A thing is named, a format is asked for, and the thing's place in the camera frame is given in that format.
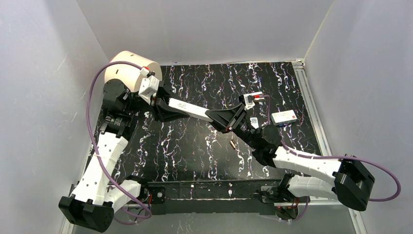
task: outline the white bracket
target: white bracket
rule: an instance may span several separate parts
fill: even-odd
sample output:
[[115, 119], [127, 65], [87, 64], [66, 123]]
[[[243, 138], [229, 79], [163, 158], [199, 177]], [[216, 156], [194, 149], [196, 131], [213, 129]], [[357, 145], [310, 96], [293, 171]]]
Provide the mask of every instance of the white bracket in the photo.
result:
[[[128, 141], [126, 139], [123, 137], [116, 138], [116, 134], [105, 133], [99, 135], [97, 147], [103, 165], [109, 174], [112, 174], [113, 168], [127, 144]], [[72, 194], [75, 195], [76, 200], [87, 202], [88, 199], [91, 199], [94, 205], [102, 205], [108, 182], [109, 179], [103, 173], [102, 168], [100, 168], [95, 153], [85, 174], [82, 179], [80, 179], [79, 184], [73, 190]]]
[[255, 106], [256, 102], [264, 101], [264, 98], [262, 98], [262, 97], [258, 97], [258, 98], [254, 97], [254, 96], [258, 96], [258, 95], [262, 95], [262, 94], [263, 94], [262, 92], [255, 92], [255, 93], [251, 93], [251, 94], [241, 95], [241, 96], [244, 97], [244, 101], [245, 101], [244, 109], [249, 110], [249, 109], [251, 109]]
[[143, 78], [141, 86], [139, 88], [139, 96], [150, 105], [150, 97], [158, 91], [159, 87], [158, 78], [150, 76], [149, 78]]
[[[319, 156], [292, 149], [295, 153], [307, 156]], [[338, 159], [311, 159], [296, 156], [284, 147], [278, 147], [273, 161], [276, 168], [291, 169], [319, 178], [334, 186], [333, 172], [338, 172], [341, 162]]]
[[337, 200], [337, 195], [332, 191], [333, 186], [319, 178], [295, 175], [288, 185], [288, 190], [295, 197], [315, 196]]
[[[139, 184], [138, 182], [133, 180], [125, 180], [120, 186], [124, 188], [126, 191], [128, 191], [130, 194], [132, 194], [134, 197], [139, 197], [139, 193], [141, 191], [141, 184]], [[118, 188], [110, 190], [105, 195], [105, 201], [112, 202], [112, 208], [115, 211], [115, 213], [117, 210], [125, 206], [130, 200], [131, 198], [126, 196], [126, 194], [124, 194]]]

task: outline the black marble surface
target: black marble surface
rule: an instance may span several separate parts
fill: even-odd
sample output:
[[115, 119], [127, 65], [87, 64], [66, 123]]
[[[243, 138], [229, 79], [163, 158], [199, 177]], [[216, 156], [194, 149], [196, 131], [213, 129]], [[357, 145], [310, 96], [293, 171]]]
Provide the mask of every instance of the black marble surface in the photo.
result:
[[[238, 63], [163, 66], [163, 80], [182, 100], [209, 109], [237, 105], [238, 96], [262, 91], [271, 95], [270, 112], [294, 110], [298, 120], [280, 128], [287, 145], [320, 154], [292, 64]], [[260, 125], [268, 103], [251, 111]], [[138, 126], [113, 171], [121, 182], [131, 174], [152, 181], [282, 178], [285, 169], [264, 167], [251, 149], [232, 133], [221, 134], [208, 122], [186, 118], [161, 123], [139, 112]], [[237, 150], [229, 141], [234, 139]]]

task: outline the enclosure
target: enclosure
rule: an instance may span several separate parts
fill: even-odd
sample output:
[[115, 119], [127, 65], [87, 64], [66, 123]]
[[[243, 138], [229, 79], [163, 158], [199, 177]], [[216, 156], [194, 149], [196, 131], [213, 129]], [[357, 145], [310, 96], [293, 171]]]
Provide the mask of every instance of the enclosure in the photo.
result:
[[[282, 131], [289, 144], [373, 160], [391, 170], [403, 189], [396, 200], [370, 202], [365, 212], [314, 199], [303, 219], [291, 225], [259, 212], [188, 212], [154, 215], [139, 225], [113, 222], [105, 233], [411, 233], [412, 11], [408, 0], [4, 1], [2, 233], [97, 233], [71, 225], [57, 205], [88, 161], [85, 108], [91, 80], [124, 50], [158, 62], [181, 98], [196, 103], [193, 98], [202, 97], [199, 103], [209, 108], [234, 102], [243, 88], [265, 90], [274, 96], [272, 108], [300, 113], [301, 125]], [[279, 73], [286, 74], [288, 88], [277, 84]], [[228, 83], [232, 74], [240, 77], [234, 86]], [[99, 79], [92, 98], [93, 127], [103, 84]], [[265, 121], [260, 111], [257, 118]], [[143, 166], [139, 154], [124, 154], [119, 181], [135, 170], [153, 181], [279, 179], [284, 173], [264, 170], [249, 159], [247, 147], [240, 152], [222, 147], [231, 135], [211, 135], [206, 124], [191, 119], [182, 123], [150, 122], [150, 130], [137, 131], [131, 149], [147, 149], [148, 162]], [[185, 161], [175, 168], [166, 168], [173, 158], [148, 146], [168, 137], [164, 128], [175, 129], [175, 138], [185, 135], [170, 145], [177, 160]], [[152, 138], [139, 145], [145, 134]], [[195, 155], [199, 161], [187, 162]], [[155, 156], [161, 159], [150, 164]], [[210, 169], [214, 163], [220, 166]], [[367, 167], [376, 179], [372, 197], [391, 195], [392, 179]]]

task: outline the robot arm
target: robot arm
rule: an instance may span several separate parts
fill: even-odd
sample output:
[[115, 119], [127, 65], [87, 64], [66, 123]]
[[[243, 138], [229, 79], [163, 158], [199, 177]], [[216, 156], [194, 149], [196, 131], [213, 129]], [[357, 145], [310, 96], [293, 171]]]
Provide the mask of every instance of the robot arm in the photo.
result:
[[[140, 65], [147, 66], [137, 69], [118, 64], [106, 70], [102, 104], [106, 117], [99, 128], [97, 146], [109, 174], [136, 128], [134, 112], [151, 111], [154, 119], [162, 122], [185, 117], [208, 121], [221, 133], [235, 133], [253, 149], [252, 154], [260, 164], [291, 169], [310, 176], [286, 174], [276, 191], [269, 193], [272, 196], [327, 197], [337, 199], [355, 210], [366, 209], [374, 178], [360, 162], [299, 157], [283, 147], [277, 126], [269, 124], [256, 129], [251, 125], [247, 110], [255, 102], [263, 101], [262, 92], [240, 96], [240, 104], [231, 109], [209, 110], [176, 98], [172, 90], [164, 86], [157, 63], [128, 51], [121, 52], [112, 61], [120, 60], [135, 64], [143, 62]], [[316, 156], [296, 150], [294, 152]], [[71, 223], [99, 232], [109, 227], [113, 214], [130, 198], [117, 188], [106, 192], [108, 181], [94, 154], [70, 197], [60, 200], [59, 208]], [[139, 197], [143, 194], [141, 184], [142, 179], [129, 176], [121, 187], [134, 197]]]
[[[366, 209], [374, 177], [363, 164], [351, 160], [312, 160], [299, 157], [296, 154], [318, 155], [296, 150], [294, 150], [295, 155], [290, 153], [292, 149], [283, 146], [278, 127], [273, 124], [257, 129], [251, 125], [247, 110], [254, 107], [256, 102], [263, 101], [262, 92], [240, 96], [240, 104], [231, 109], [209, 110], [176, 98], [172, 90], [164, 86], [159, 78], [161, 75], [150, 71], [147, 67], [136, 72], [139, 72], [139, 75], [116, 76], [111, 71], [106, 71], [105, 80], [109, 82], [105, 84], [104, 89], [110, 91], [115, 90], [113, 87], [122, 86], [125, 89], [124, 93], [131, 94], [133, 93], [131, 89], [134, 88], [135, 93], [138, 94], [135, 99], [145, 101], [144, 104], [151, 108], [155, 120], [165, 122], [183, 117], [195, 117], [208, 121], [221, 133], [235, 133], [253, 149], [252, 155], [261, 165], [290, 169], [311, 176], [286, 175], [284, 177], [284, 184], [279, 186], [278, 190], [291, 197], [309, 195], [327, 197], [339, 200], [345, 206], [355, 210]], [[115, 85], [110, 83], [111, 80], [124, 85]], [[140, 84], [139, 89], [136, 89], [136, 84]], [[113, 102], [106, 98], [113, 97], [109, 94], [110, 92], [105, 94], [104, 104]], [[132, 109], [135, 108], [134, 110], [141, 110], [143, 105], [131, 106]], [[121, 109], [131, 108], [125, 104]]]

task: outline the white plastic housing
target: white plastic housing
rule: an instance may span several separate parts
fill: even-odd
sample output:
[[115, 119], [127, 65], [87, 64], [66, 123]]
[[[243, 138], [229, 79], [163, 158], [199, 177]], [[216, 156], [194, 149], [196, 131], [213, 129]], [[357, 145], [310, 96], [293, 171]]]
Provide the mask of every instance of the white plastic housing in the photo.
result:
[[[112, 174], [113, 168], [127, 144], [128, 141], [126, 139], [123, 137], [116, 138], [116, 134], [105, 133], [99, 135], [97, 146], [103, 165], [109, 174]], [[87, 202], [88, 199], [92, 199], [93, 204], [102, 205], [108, 182], [109, 179], [100, 168], [95, 153], [85, 174], [82, 176], [82, 179], [80, 179], [79, 184], [73, 190], [72, 194], [76, 195], [76, 200]]]
[[337, 200], [332, 188], [332, 185], [319, 178], [295, 175], [290, 180], [288, 190], [295, 197], [315, 196]]
[[255, 93], [251, 93], [251, 94], [244, 94], [242, 95], [244, 97], [245, 100], [245, 107], [244, 109], [249, 110], [251, 108], [253, 108], [255, 106], [255, 102], [257, 101], [264, 101], [264, 98], [255, 98], [254, 100], [248, 101], [248, 96], [255, 96], [255, 95], [262, 95], [262, 92], [255, 92]]
[[139, 89], [139, 96], [150, 105], [150, 97], [158, 91], [159, 80], [155, 76], [143, 78]]
[[[111, 62], [115, 61], [127, 61], [141, 67], [146, 66], [149, 70], [155, 72], [157, 79], [162, 80], [161, 67], [157, 62], [141, 57], [130, 51], [120, 52], [111, 60]], [[111, 79], [119, 79], [131, 90], [132, 93], [139, 91], [143, 78], [146, 78], [146, 76], [141, 74], [139, 69], [126, 64], [113, 65], [108, 67], [105, 71], [105, 83]]]
[[[292, 150], [301, 155], [319, 156], [303, 151]], [[334, 186], [334, 180], [336, 178], [333, 176], [333, 172], [338, 172], [341, 165], [341, 162], [338, 159], [303, 158], [295, 156], [292, 153], [288, 153], [283, 147], [278, 147], [275, 154], [277, 156], [273, 160], [276, 168], [285, 168], [302, 172], [324, 180], [331, 186]]]
[[[141, 191], [141, 184], [139, 184], [138, 182], [133, 180], [125, 180], [120, 186], [124, 188], [126, 191], [128, 191], [130, 194], [132, 194], [134, 197], [139, 197], [139, 193]], [[117, 210], [122, 208], [126, 203], [128, 203], [131, 199], [118, 188], [115, 188], [106, 193], [104, 200], [106, 202], [112, 202], [112, 208], [116, 212]]]

